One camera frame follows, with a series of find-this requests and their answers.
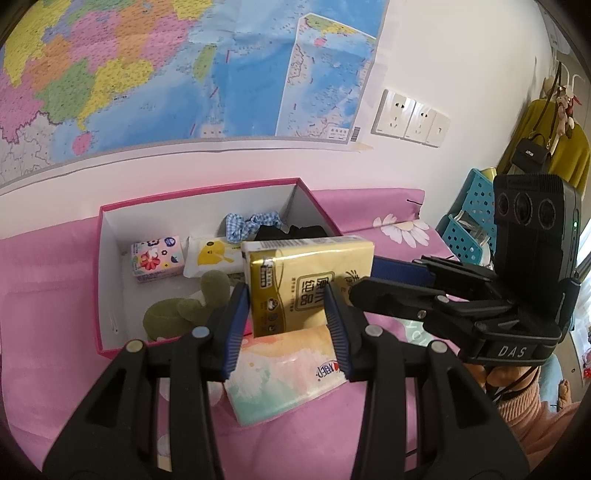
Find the right hand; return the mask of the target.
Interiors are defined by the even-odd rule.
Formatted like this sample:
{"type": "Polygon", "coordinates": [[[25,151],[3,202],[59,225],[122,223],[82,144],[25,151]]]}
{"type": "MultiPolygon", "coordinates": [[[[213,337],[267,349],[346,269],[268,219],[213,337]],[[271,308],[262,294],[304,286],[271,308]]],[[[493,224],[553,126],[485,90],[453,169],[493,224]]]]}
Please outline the right hand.
{"type": "Polygon", "coordinates": [[[489,399],[498,404],[517,397],[538,377],[537,366],[496,366],[465,364],[489,399]]]}

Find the right forearm pink sleeve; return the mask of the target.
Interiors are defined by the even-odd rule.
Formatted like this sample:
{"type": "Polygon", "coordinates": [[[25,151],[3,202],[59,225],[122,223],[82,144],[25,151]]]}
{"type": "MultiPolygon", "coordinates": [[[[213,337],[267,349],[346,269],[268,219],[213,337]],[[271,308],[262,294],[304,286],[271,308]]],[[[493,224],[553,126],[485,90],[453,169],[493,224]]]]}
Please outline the right forearm pink sleeve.
{"type": "Polygon", "coordinates": [[[551,452],[580,405],[571,402],[560,411],[552,412],[549,404],[541,399],[539,375],[540,368],[537,379],[525,391],[498,404],[499,413],[518,439],[531,470],[551,452]]]}

